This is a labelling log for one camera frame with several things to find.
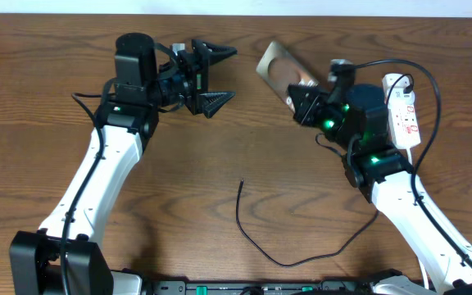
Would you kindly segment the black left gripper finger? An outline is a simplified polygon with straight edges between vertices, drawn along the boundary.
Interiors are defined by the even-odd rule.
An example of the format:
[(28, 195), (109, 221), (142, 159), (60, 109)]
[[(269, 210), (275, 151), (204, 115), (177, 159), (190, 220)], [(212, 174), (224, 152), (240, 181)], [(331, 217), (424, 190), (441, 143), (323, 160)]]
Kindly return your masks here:
[(235, 96), (235, 92), (207, 92), (202, 93), (200, 97), (203, 99), (202, 113), (210, 119), (221, 109), (231, 98)]
[(237, 48), (216, 45), (201, 39), (192, 40), (193, 53), (197, 59), (208, 66), (213, 66), (238, 54)]

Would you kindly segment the gold Galaxy smartphone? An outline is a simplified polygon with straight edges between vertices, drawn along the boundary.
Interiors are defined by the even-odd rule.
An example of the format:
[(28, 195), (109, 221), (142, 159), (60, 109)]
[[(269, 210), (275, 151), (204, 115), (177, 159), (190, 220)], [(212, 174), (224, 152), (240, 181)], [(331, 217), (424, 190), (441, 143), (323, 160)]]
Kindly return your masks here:
[(290, 84), (316, 86), (319, 81), (279, 42), (272, 41), (257, 67), (257, 74), (273, 89), (279, 99), (295, 112), (288, 95)]

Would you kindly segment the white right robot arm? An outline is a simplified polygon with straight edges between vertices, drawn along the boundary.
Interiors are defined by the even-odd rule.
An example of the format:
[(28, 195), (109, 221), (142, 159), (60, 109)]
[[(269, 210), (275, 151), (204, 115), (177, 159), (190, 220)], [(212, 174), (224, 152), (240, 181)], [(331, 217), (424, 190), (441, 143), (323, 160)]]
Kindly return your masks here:
[(358, 84), (331, 92), (288, 86), (294, 118), (321, 126), (325, 137), (346, 148), (346, 176), (397, 228), (435, 291), (472, 294), (472, 245), (426, 193), (417, 165), (402, 155), (397, 130), (417, 135), (414, 95), (407, 87)]

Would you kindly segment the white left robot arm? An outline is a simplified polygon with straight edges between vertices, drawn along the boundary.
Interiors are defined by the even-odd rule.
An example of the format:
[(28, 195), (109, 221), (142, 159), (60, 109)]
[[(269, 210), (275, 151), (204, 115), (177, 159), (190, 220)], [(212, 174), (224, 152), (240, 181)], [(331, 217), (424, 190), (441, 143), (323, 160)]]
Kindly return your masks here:
[(111, 269), (102, 240), (130, 171), (142, 158), (163, 113), (186, 108), (212, 117), (231, 98), (208, 88), (211, 66), (236, 54), (201, 39), (166, 47), (142, 33), (116, 40), (116, 74), (90, 111), (88, 150), (65, 194), (34, 232), (16, 233), (9, 247), (18, 294), (147, 294), (150, 283)]

